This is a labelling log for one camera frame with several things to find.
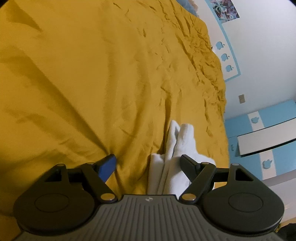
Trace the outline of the blue white cabinet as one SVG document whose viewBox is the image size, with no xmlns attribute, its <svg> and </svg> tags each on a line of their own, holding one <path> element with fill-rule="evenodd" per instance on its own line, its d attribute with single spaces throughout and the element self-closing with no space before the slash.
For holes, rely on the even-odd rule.
<svg viewBox="0 0 296 241">
<path fill-rule="evenodd" d="M 295 170 L 295 101 L 225 121 L 230 163 L 260 180 Z"/>
</svg>

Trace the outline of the blue pillow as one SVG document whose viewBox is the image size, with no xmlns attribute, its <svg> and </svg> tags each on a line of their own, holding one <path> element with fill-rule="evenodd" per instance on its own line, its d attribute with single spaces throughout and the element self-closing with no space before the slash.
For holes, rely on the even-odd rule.
<svg viewBox="0 0 296 241">
<path fill-rule="evenodd" d="M 192 15 L 198 16 L 198 6 L 193 0 L 177 0 L 177 2 Z"/>
</svg>

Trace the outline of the beige wall switch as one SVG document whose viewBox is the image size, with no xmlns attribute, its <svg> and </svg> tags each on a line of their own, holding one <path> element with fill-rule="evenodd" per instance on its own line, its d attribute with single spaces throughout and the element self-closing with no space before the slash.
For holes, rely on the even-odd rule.
<svg viewBox="0 0 296 241">
<path fill-rule="evenodd" d="M 244 96 L 244 94 L 241 94 L 238 97 L 239 97 L 239 103 L 240 104 L 245 103 L 245 96 Z"/>
</svg>

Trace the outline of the white blue headboard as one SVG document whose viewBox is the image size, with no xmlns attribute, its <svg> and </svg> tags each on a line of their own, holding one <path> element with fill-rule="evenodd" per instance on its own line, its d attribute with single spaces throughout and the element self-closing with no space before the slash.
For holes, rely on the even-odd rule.
<svg viewBox="0 0 296 241">
<path fill-rule="evenodd" d="M 206 24 L 212 51 L 219 58 L 225 82 L 238 77 L 241 72 L 228 36 L 210 1 L 195 1 L 197 15 Z"/>
</svg>

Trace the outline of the white small garment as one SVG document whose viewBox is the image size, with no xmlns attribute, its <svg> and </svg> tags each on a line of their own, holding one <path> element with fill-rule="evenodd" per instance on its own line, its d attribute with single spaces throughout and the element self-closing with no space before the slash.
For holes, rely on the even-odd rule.
<svg viewBox="0 0 296 241">
<path fill-rule="evenodd" d="M 180 158 L 185 154 L 195 162 L 208 162 L 215 165 L 215 161 L 199 154 L 196 149 L 194 127 L 185 123 L 179 125 L 172 120 L 165 142 L 164 154 L 151 154 L 149 176 L 147 184 L 148 195 L 180 195 L 189 187 L 191 181 L 181 170 Z"/>
</svg>

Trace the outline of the mustard yellow bed cover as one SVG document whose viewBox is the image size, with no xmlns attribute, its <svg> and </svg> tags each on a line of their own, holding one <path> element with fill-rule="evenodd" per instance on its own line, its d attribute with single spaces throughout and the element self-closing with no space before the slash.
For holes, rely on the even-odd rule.
<svg viewBox="0 0 296 241">
<path fill-rule="evenodd" d="M 58 163 L 117 158 L 109 187 L 145 194 L 170 122 L 229 163 L 225 82 L 206 24 L 176 1 L 7 1 L 1 7 L 1 240 L 13 204 Z"/>
</svg>

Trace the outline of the anime wall posters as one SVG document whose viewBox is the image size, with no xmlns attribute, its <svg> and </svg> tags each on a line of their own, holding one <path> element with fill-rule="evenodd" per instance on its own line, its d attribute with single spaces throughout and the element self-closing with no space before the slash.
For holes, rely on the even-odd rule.
<svg viewBox="0 0 296 241">
<path fill-rule="evenodd" d="M 239 18 L 239 14 L 231 0 L 210 0 L 210 3 L 221 23 Z"/>
</svg>

